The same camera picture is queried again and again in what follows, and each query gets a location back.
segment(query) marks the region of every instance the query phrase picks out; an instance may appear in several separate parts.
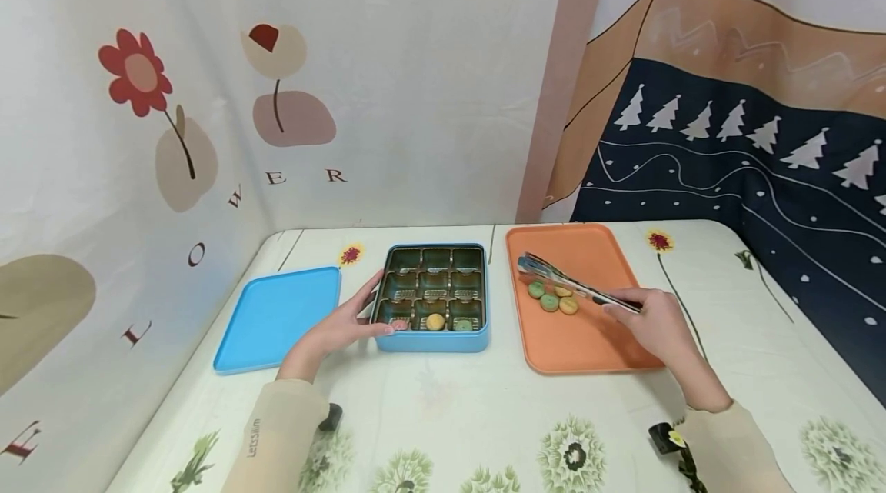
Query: metal tongs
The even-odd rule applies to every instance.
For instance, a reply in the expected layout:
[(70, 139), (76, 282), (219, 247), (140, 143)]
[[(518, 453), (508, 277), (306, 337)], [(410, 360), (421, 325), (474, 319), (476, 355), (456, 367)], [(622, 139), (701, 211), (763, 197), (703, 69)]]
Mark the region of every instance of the metal tongs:
[(597, 305), (618, 305), (624, 308), (625, 311), (634, 312), (635, 314), (640, 314), (643, 309), (643, 305), (639, 302), (616, 299), (616, 297), (606, 295), (602, 291), (596, 290), (575, 278), (570, 278), (565, 273), (559, 271), (556, 266), (541, 258), (541, 256), (529, 252), (524, 253), (517, 259), (517, 269), (522, 274), (530, 274), (536, 278), (541, 278), (542, 281), (556, 285), (556, 287), (576, 291), (576, 293), (582, 296), (590, 297)]

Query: white curtain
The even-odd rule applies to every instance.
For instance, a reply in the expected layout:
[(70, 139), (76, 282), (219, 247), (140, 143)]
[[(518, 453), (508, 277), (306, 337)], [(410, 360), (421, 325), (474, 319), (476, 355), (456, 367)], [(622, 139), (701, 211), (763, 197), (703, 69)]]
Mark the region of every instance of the white curtain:
[(557, 1), (0, 0), (0, 488), (103, 491), (270, 233), (512, 222)]

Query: wall backdrop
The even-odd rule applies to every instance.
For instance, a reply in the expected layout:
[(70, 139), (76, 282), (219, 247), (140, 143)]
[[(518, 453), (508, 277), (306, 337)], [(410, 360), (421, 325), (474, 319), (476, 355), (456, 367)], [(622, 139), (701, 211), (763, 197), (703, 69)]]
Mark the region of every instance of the wall backdrop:
[(885, 119), (886, 0), (600, 0), (543, 219), (729, 226), (886, 405)]
[(0, 489), (104, 491), (272, 232), (513, 222), (578, 2), (0, 0)]

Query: beige sleeve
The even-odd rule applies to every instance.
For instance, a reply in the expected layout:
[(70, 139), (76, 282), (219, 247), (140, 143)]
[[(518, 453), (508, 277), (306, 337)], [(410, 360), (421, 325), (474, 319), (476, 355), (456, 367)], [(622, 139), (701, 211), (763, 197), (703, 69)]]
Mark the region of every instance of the beige sleeve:
[(317, 427), (330, 406), (313, 384), (268, 383), (246, 423), (243, 445), (222, 493), (296, 493)]
[(716, 414), (689, 409), (677, 430), (711, 493), (793, 493), (754, 417), (738, 402)]

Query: floral tablecloth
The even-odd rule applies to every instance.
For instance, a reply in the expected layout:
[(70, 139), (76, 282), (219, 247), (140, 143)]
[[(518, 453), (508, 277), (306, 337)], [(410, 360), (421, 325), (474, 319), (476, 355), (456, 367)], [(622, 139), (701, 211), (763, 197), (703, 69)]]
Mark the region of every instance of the floral tablecloth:
[[(641, 284), (680, 295), (705, 354), (756, 417), (795, 491), (886, 491), (886, 411), (739, 237), (707, 221), (610, 227)], [(217, 376), (212, 357), (239, 289), (275, 271), (339, 265), (342, 298), (396, 243), (477, 242), (489, 256), (491, 344), (471, 355), (332, 355), (317, 385), (345, 416), (317, 433), (310, 493), (688, 491), (647, 429), (682, 416), (666, 371), (542, 376), (523, 355), (505, 233), (511, 226), (287, 231), (270, 238), (205, 336), (111, 493), (219, 491), (273, 371)]]

